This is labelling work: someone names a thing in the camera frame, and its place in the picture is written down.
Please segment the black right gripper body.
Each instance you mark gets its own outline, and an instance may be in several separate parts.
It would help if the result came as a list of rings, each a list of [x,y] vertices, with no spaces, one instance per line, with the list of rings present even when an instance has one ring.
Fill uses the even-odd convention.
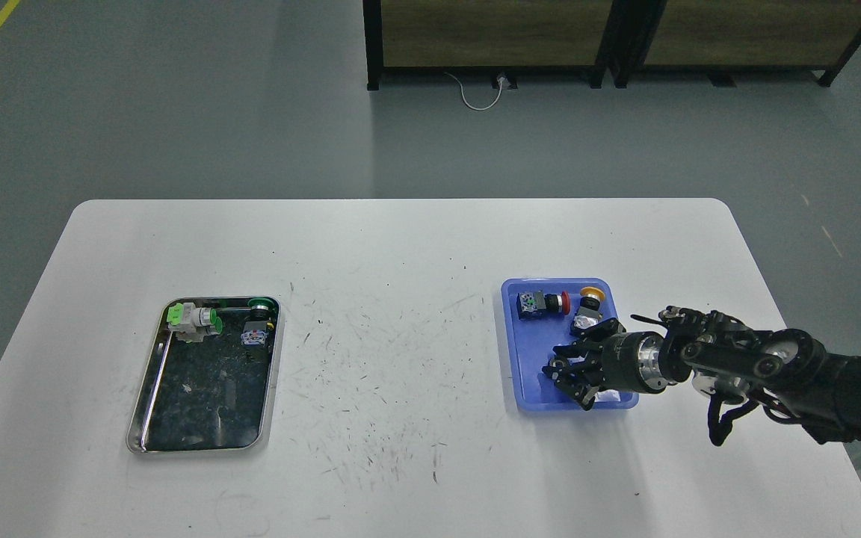
[[[635,394],[661,394],[667,378],[659,365],[664,339],[657,333],[619,333],[602,347],[602,387]]]

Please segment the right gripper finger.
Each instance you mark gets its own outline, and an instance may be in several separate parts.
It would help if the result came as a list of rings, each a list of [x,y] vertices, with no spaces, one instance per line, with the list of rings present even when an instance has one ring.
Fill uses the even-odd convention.
[[[604,341],[625,331],[624,324],[617,319],[607,319],[586,330],[578,331],[570,344],[554,345],[552,352],[555,356],[565,359],[585,358],[589,353],[599,354],[602,352]]]
[[[609,390],[605,384],[607,380],[602,370],[601,359],[570,361],[570,367],[565,368],[555,379],[547,377],[543,373],[543,368],[541,368],[541,374],[583,411],[591,411],[596,405],[598,394]]]

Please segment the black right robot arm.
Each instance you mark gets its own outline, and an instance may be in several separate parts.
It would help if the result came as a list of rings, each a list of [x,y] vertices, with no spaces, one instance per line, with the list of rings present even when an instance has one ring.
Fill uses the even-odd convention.
[[[717,310],[668,306],[652,323],[663,333],[601,321],[556,345],[543,376],[584,411],[605,389],[658,395],[691,381],[708,398],[717,447],[755,409],[819,444],[861,442],[861,356],[830,352],[797,328],[755,330]]]

